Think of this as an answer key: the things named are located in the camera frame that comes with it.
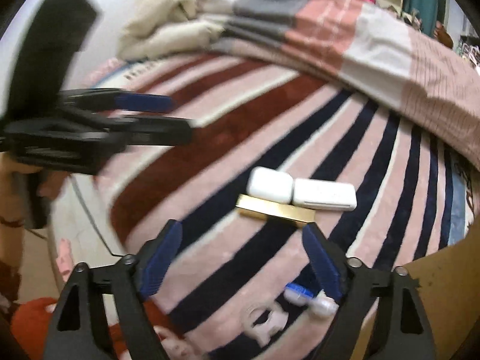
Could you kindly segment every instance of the bracelet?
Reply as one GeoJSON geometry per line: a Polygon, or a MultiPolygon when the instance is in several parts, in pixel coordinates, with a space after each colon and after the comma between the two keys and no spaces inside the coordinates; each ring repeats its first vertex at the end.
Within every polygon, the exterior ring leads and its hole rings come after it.
{"type": "Polygon", "coordinates": [[[0,215],[0,224],[10,228],[19,228],[19,227],[23,227],[23,219],[9,222],[3,216],[0,215]]]}

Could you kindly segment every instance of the wall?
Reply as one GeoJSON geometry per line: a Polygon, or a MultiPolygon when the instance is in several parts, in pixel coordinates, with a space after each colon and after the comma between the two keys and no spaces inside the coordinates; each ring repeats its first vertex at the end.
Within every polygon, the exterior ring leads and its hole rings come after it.
{"type": "MultiPolygon", "coordinates": [[[[78,87],[88,72],[115,55],[119,30],[130,16],[135,0],[92,1],[103,15],[90,32],[83,52],[78,54],[70,67],[65,81],[67,88],[78,87]]],[[[23,35],[40,2],[41,0],[27,0],[0,40],[0,114],[5,109],[10,74],[14,68],[23,35]]]]}
{"type": "Polygon", "coordinates": [[[449,0],[447,32],[452,37],[454,50],[457,49],[462,34],[464,13],[455,0],[449,0]]]}

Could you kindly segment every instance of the red cloth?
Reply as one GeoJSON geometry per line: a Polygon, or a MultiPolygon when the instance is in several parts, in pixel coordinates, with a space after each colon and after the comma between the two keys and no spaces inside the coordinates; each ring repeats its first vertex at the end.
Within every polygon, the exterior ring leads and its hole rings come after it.
{"type": "MultiPolygon", "coordinates": [[[[11,331],[31,360],[42,359],[49,322],[52,317],[52,314],[47,312],[45,307],[56,302],[57,300],[53,298],[32,300],[22,304],[13,315],[11,331]]],[[[147,301],[143,305],[153,326],[162,326],[174,331],[167,316],[162,314],[152,302],[147,301]]],[[[127,349],[127,346],[123,341],[122,331],[118,324],[110,328],[110,335],[115,352],[117,356],[120,356],[127,349]]]]}

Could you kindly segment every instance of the blue gripper pad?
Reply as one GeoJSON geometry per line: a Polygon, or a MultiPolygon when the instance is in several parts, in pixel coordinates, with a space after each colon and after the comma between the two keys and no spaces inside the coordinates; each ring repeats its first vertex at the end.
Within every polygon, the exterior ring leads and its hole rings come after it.
{"type": "Polygon", "coordinates": [[[137,254],[135,287],[142,300],[156,294],[182,242],[182,224],[170,219],[156,239],[147,241],[137,254]]]}
{"type": "Polygon", "coordinates": [[[128,111],[165,113],[173,109],[168,96],[125,92],[115,97],[115,107],[128,111]]]}
{"type": "Polygon", "coordinates": [[[303,248],[307,252],[313,272],[325,294],[339,303],[344,296],[342,291],[344,278],[335,262],[330,258],[320,238],[323,238],[324,244],[329,242],[314,223],[304,226],[302,230],[303,248]]]}

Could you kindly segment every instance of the gold rectangular object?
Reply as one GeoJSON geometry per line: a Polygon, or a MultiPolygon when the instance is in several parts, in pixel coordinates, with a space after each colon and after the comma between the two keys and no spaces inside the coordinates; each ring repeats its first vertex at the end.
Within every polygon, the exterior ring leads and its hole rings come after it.
{"type": "Polygon", "coordinates": [[[248,195],[239,195],[236,207],[242,215],[264,220],[268,218],[285,219],[295,223],[299,228],[304,227],[307,223],[315,222],[315,210],[270,202],[248,195]]]}

